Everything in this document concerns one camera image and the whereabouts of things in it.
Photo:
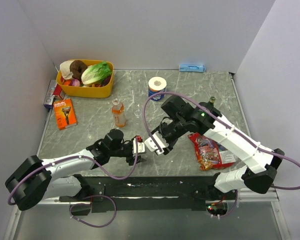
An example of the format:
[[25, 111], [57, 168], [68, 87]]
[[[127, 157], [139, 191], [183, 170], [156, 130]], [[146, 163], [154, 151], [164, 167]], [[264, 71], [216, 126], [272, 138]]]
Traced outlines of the orange drink bottle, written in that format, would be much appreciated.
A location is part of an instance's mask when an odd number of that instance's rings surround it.
[[112, 111], [115, 125], [119, 128], [123, 128], [127, 123], [125, 117], [125, 108], [124, 108], [124, 104], [118, 98], [115, 98], [112, 101], [111, 111]]

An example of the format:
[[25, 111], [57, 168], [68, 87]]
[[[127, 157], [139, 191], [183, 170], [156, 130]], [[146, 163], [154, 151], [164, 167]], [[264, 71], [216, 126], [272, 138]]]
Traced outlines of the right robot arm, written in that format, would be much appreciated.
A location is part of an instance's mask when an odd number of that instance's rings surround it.
[[267, 193], [277, 175], [284, 152], [279, 148], [271, 150], [254, 141], [231, 124], [213, 103], [200, 102], [199, 105], [206, 110], [193, 108], [180, 96], [170, 96], [161, 108], [171, 122], [162, 123], [151, 132], [152, 137], [145, 141], [148, 150], [157, 155], [166, 155], [181, 136], [198, 133], [220, 144], [245, 164], [237, 170], [214, 175], [214, 183], [208, 187], [208, 193], [213, 199], [218, 200], [227, 192], [242, 188], [258, 194]]

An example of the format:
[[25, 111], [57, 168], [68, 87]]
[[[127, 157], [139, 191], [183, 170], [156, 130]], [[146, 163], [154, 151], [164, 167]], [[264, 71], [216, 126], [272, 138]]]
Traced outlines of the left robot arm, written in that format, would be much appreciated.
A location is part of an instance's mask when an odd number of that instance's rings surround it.
[[9, 191], [7, 203], [25, 211], [42, 200], [54, 197], [83, 201], [93, 190], [79, 174], [81, 171], [99, 168], [109, 176], [104, 165], [110, 158], [125, 158], [128, 165], [135, 168], [145, 152], [145, 143], [139, 135], [124, 140], [121, 130], [112, 129], [104, 138], [74, 154], [51, 159], [32, 155], [6, 180], [5, 186]]

